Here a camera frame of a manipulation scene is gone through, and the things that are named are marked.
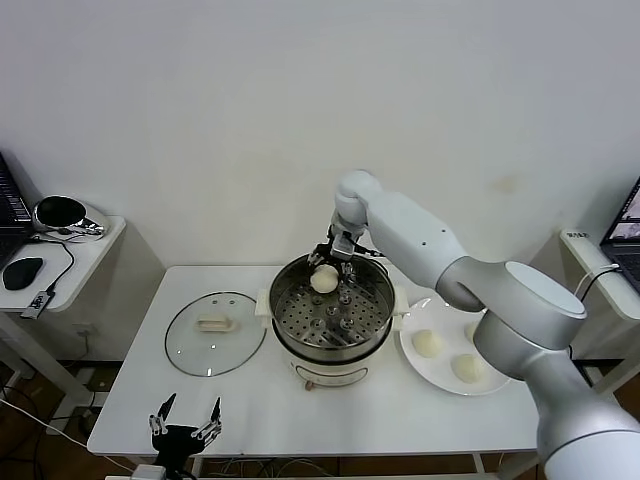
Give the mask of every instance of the white plate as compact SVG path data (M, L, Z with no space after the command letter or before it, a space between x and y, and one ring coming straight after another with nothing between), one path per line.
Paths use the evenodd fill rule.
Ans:
M445 303L435 292L409 309L402 320L400 343L409 363L416 371L435 386L460 395L487 395L509 382L509 377L489 365L476 350L476 347L464 335L468 323L478 322L484 312L469 313L457 310ZM418 330L433 330L445 342L445 346L436 358L425 358L416 352L411 337ZM457 355L473 353L480 357L485 365L485 375L476 383L465 383L456 377L451 369L451 360Z

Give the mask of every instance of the usb drive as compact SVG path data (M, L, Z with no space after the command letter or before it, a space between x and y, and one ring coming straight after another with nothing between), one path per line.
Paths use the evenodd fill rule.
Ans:
M25 311L20 314L20 318L36 320L54 296L55 292L47 292L46 290L38 292Z

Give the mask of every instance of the wooden floor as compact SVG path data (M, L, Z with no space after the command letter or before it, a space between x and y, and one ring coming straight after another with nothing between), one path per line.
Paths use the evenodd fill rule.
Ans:
M6 382L11 372L0 364L0 380ZM116 368L98 368L89 384L93 391L108 391L117 375ZM21 381L16 388L24 393L9 393L11 401L36 414L50 419L62 399L60 391L41 375L32 380ZM620 404L640 419L640 377L634 378L617 392ZM79 409L72 418L66 433L86 443L99 411L87 412ZM42 470L38 471L37 462ZM487 472L495 472L499 454L482 455ZM116 458L129 465L126 459ZM206 460L201 476L352 476L352 475L427 475L446 473L473 473L471 455L409 456L409 457L330 457L313 458L316 466L294 459L264 459L247 461L238 459ZM95 457L83 448L60 436L43 433L43 428L24 415L0 405L0 479L1 480L102 480L106 475L126 474L104 458ZM532 469L522 475L521 480L542 480L542 470Z

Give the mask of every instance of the white robotic arm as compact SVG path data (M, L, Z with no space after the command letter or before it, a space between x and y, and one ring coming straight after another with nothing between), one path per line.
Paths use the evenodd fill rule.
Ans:
M538 453L550 480L637 479L640 425L599 398L566 348L586 317L564 287L521 263L469 257L442 221L365 171L335 194L331 255L347 261L365 229L410 280L467 311L487 308L474 343L496 369L524 380L540 414Z

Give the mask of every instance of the black mouse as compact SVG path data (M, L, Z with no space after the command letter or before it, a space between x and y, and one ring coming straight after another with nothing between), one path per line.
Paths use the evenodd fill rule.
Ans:
M44 261L40 257L23 258L7 265L2 272L2 281L7 290L27 288L36 278Z

